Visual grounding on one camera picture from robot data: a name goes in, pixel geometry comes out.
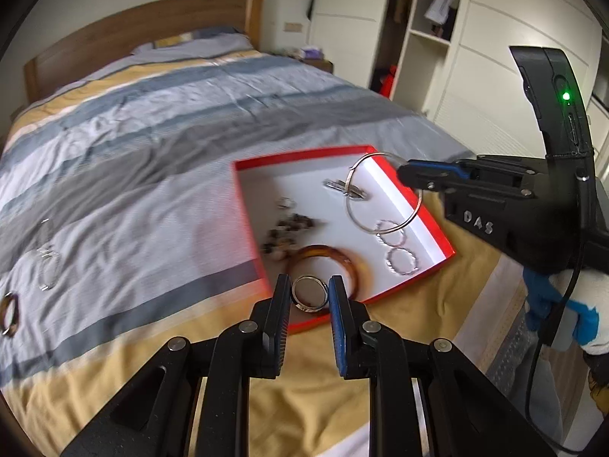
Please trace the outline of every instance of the white and blue glove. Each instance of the white and blue glove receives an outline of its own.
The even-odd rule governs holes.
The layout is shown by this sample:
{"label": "white and blue glove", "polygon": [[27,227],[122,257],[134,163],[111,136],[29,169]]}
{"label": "white and blue glove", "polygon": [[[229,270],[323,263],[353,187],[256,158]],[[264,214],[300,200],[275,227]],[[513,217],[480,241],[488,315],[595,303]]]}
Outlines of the white and blue glove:
{"label": "white and blue glove", "polygon": [[[546,276],[525,268],[523,278],[528,288],[527,327],[537,331],[554,304],[562,299],[573,271]],[[566,307],[578,315],[573,338],[588,354],[609,352],[609,275],[583,270]]]}

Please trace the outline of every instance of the wooden headboard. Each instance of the wooden headboard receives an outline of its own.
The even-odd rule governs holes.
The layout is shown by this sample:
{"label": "wooden headboard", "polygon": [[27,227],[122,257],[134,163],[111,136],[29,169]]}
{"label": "wooden headboard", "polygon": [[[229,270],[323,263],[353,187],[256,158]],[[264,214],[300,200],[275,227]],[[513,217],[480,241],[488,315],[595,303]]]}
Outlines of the wooden headboard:
{"label": "wooden headboard", "polygon": [[33,103],[127,56],[146,42],[209,26],[234,26],[260,45],[263,0],[159,0],[110,15],[56,42],[23,67]]}

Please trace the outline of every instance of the gold bangle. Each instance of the gold bangle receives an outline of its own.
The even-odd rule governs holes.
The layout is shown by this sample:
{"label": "gold bangle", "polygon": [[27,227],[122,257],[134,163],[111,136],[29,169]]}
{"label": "gold bangle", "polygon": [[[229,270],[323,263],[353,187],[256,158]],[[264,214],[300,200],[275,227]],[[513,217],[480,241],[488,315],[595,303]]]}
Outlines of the gold bangle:
{"label": "gold bangle", "polygon": [[[10,304],[14,302],[13,317],[8,328],[4,327],[4,317],[8,311]],[[19,328],[19,298],[17,294],[7,292],[0,301],[0,329],[5,337],[13,337]]]}
{"label": "gold bangle", "polygon": [[294,267],[301,261],[305,259],[309,259],[310,257],[329,257],[330,259],[336,261],[340,264],[349,274],[349,279],[351,280],[351,295],[350,299],[355,299],[357,296],[357,292],[359,290],[359,274],[357,272],[357,267],[355,263],[342,251],[334,247],[330,247],[329,245],[308,245],[301,249],[298,249],[290,258],[287,260],[285,264],[285,274],[290,275],[293,271]]}

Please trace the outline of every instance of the bed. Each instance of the bed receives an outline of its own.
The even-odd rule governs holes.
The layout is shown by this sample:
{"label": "bed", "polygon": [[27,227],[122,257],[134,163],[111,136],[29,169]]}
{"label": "bed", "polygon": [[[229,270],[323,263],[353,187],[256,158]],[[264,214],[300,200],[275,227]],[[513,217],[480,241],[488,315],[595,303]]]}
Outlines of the bed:
{"label": "bed", "polygon": [[[0,387],[48,457],[169,338],[214,337],[269,293],[242,244],[233,160],[351,144],[407,159],[471,155],[371,91],[257,51],[262,4],[149,3],[24,68],[32,104],[0,158],[0,291],[20,312],[15,335],[0,338]],[[251,45],[221,34],[211,49],[195,39],[130,55],[212,26]],[[438,198],[424,203],[458,255],[371,316],[410,339],[453,339],[509,393],[531,343],[521,268],[444,221]],[[281,377],[252,380],[250,454],[366,455],[367,420],[367,384],[339,378],[330,326],[319,326],[290,335]]]}

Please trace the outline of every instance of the white wardrobe door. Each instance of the white wardrobe door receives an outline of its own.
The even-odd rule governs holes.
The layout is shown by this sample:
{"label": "white wardrobe door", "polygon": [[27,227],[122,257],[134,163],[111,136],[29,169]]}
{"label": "white wardrobe door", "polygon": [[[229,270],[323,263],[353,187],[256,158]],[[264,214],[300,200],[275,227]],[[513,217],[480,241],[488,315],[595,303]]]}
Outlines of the white wardrobe door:
{"label": "white wardrobe door", "polygon": [[469,0],[460,11],[467,18],[434,120],[475,153],[542,157],[541,133],[509,47],[561,48],[587,104],[601,27],[582,0]]}
{"label": "white wardrobe door", "polygon": [[387,0],[315,0],[309,43],[321,46],[334,74],[367,88]]}

